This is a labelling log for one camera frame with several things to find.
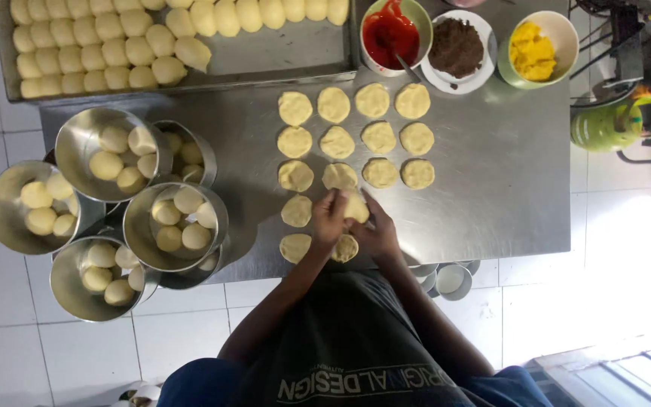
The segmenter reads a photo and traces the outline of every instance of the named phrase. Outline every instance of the metal tray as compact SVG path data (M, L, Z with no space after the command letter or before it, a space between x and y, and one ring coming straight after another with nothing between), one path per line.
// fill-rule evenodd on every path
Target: metal tray
M6 98L11 102L80 103L116 100L133 93L167 94L284 83L338 82L355 78L359 66L358 20L355 0L351 0L348 20L340 27L327 20L305 19L300 23L286 21L279 30L265 26L253 33L240 30L235 38L198 35L212 51L208 73L188 68L187 76L173 88L23 99L9 2L0 0L0 57ZM156 23L164 24L166 12L149 13Z

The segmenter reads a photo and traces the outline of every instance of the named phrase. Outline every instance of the red sauce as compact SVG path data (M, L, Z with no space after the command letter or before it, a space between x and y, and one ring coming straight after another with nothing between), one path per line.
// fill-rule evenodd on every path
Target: red sauce
M419 36L416 26L401 13L401 0L388 0L380 12L363 22L363 45L368 55L388 69L403 69L396 54L409 66L418 56Z

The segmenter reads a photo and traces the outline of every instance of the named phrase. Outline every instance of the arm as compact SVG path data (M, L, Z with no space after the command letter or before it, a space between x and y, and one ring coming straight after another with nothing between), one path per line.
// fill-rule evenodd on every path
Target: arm
M351 234L356 236L358 243L370 252L373 261L393 287L421 337L423 346L457 382L461 378L471 376L493 376L494 369L486 357L461 334L421 289L421 284L403 258L393 219L366 191L363 191L363 195L375 218L375 227L371 229L355 219L347 219L346 225Z
M345 225L348 193L330 190L313 206L313 237L308 252L293 270L240 322L225 341L218 358L249 365L258 347L270 337L285 315L308 292L330 259Z

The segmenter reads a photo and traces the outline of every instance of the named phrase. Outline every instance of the stainless steel table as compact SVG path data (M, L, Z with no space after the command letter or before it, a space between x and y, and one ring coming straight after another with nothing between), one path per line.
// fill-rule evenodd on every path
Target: stainless steel table
M437 0L423 0L432 16L447 10ZM566 13L563 0L517 0L516 5L490 0L473 11L492 24L501 41L521 18L539 9ZM406 76L382 78L362 68L352 82L337 83L353 96L358 88L379 81L391 100ZM315 108L325 85L242 88L176 96L130 97L105 105L126 109L150 121L177 120L206 137L218 160L214 189L228 206L232 261L208 282L282 277L291 268L278 251L280 239L310 231L285 225L280 210L293 192L278 185L278 165L287 158L276 137L285 127L277 113L278 96L298 90ZM424 158L433 163L436 180L423 190L402 182L376 190L365 186L394 218L403 252L412 263L543 254L570 249L568 82L539 90L511 88L495 74L479 90L451 96L431 88L431 109L421 118L436 135ZM42 106L45 144L53 148L59 127L92 104ZM398 133L410 120L389 109L384 119ZM360 173L371 153L359 140L371 120L351 106L341 124L357 141L342 162ZM304 194L317 199L326 191L320 179L328 158L318 140L329 124L318 116L305 124L314 145L304 161L315 181ZM410 156L400 146L385 156L397 167ZM348 268L369 266L359 254Z

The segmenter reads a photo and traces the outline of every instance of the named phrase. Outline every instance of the bowl of yellow filling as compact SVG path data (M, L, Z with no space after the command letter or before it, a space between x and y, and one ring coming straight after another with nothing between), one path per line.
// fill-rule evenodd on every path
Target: bowl of yellow filling
M579 37L562 14L536 12L524 18L499 47L501 77L521 89L536 89L562 80L579 56Z

